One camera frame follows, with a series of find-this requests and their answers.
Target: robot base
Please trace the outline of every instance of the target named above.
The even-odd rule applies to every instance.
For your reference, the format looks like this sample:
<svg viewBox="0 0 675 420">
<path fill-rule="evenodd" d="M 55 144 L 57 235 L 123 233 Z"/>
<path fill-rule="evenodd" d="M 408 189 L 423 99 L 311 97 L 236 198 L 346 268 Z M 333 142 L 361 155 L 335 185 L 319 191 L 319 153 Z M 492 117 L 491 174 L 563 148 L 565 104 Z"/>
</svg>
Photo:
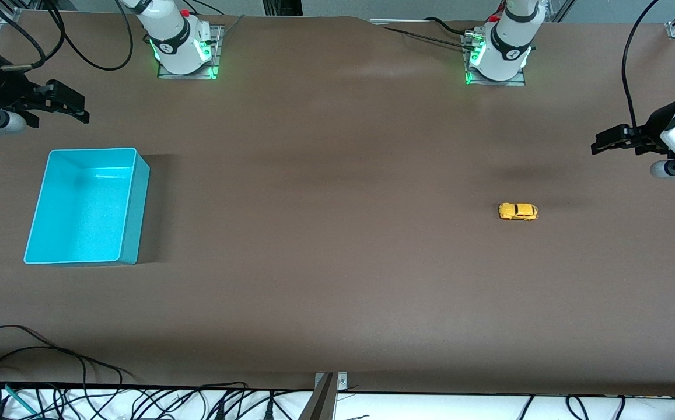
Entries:
<svg viewBox="0 0 675 420">
<path fill-rule="evenodd" d="M 169 72 L 161 63 L 158 64 L 159 79 L 188 79 L 188 80 L 213 80 L 218 78 L 218 67 L 221 63 L 221 49 L 223 48 L 223 25 L 212 24 L 210 26 L 210 60 L 204 63 L 197 71 L 190 74 L 178 75 Z"/>
<path fill-rule="evenodd" d="M 462 43 L 465 46 L 473 46 L 471 38 L 466 37 L 465 35 L 461 36 Z M 519 72 L 512 78 L 508 80 L 491 80 L 484 77 L 480 70 L 470 64 L 472 52 L 465 48 L 464 50 L 464 72 L 465 79 L 468 85 L 492 85 L 492 86 L 524 86 L 524 71 L 519 70 Z"/>
</svg>

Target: brown table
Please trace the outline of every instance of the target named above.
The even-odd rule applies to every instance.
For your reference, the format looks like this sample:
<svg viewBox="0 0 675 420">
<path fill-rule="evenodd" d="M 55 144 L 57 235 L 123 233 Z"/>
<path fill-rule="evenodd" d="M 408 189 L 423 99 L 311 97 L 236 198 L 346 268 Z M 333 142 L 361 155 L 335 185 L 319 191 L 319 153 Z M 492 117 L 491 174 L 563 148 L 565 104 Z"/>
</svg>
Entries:
<svg viewBox="0 0 675 420">
<path fill-rule="evenodd" d="M 119 16 L 65 21 L 95 61 L 126 53 Z M 54 45 L 46 14 L 20 22 Z M 30 74 L 84 93 L 89 125 L 41 115 L 0 138 L 0 324 L 141 383 L 334 369 L 363 389 L 675 394 L 675 181 L 651 178 L 658 156 L 589 149 L 628 121 L 629 26 L 545 24 L 524 88 L 467 86 L 454 48 L 353 18 L 246 17 L 218 80 L 157 80 L 132 26 L 121 71 L 66 45 Z M 34 58 L 10 29 L 0 53 Z M 675 100 L 662 26 L 638 32 L 628 72 L 641 121 Z M 113 146 L 151 166 L 140 264 L 23 265 L 47 152 Z M 502 201 L 540 220 L 498 220 Z M 0 354 L 30 343 L 0 332 Z M 79 380 L 54 355 L 12 365 Z"/>
</svg>

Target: blue plastic bin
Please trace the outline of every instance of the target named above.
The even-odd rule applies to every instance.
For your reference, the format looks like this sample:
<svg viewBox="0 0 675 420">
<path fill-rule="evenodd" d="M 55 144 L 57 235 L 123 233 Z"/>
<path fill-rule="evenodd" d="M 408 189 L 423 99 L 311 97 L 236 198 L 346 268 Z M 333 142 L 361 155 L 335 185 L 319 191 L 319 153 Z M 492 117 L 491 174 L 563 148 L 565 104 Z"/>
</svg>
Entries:
<svg viewBox="0 0 675 420">
<path fill-rule="evenodd" d="M 50 152 L 23 262 L 135 264 L 150 172 L 132 147 Z"/>
</svg>

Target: blue cable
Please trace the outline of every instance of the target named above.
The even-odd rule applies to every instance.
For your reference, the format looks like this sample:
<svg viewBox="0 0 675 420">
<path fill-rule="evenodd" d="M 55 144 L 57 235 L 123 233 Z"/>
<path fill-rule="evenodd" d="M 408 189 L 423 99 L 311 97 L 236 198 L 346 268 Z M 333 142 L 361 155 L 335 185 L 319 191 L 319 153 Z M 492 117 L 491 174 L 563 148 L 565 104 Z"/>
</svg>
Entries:
<svg viewBox="0 0 675 420">
<path fill-rule="evenodd" d="M 38 412 L 36 412 L 35 409 L 32 409 L 29 404 L 26 404 L 26 402 L 23 400 L 23 398 L 19 397 L 18 394 L 16 394 L 15 391 L 13 391 L 13 389 L 8 384 L 6 384 L 5 388 L 6 388 L 6 393 L 8 393 L 9 396 L 13 397 L 13 399 L 15 401 L 17 401 L 18 404 L 22 405 L 23 408 L 25 408 L 28 412 L 30 412 L 31 415 L 38 415 L 39 414 Z"/>
</svg>

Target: yellow toy car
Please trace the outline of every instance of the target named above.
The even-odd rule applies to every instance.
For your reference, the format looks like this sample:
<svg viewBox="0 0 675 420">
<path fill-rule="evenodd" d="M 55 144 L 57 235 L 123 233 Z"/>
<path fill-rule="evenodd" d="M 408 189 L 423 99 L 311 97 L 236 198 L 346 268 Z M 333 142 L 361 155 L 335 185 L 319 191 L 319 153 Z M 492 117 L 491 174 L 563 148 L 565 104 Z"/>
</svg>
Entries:
<svg viewBox="0 0 675 420">
<path fill-rule="evenodd" d="M 498 215 L 504 221 L 535 221 L 540 217 L 537 207 L 525 202 L 517 202 L 511 204 L 510 202 L 502 202 L 498 207 Z"/>
</svg>

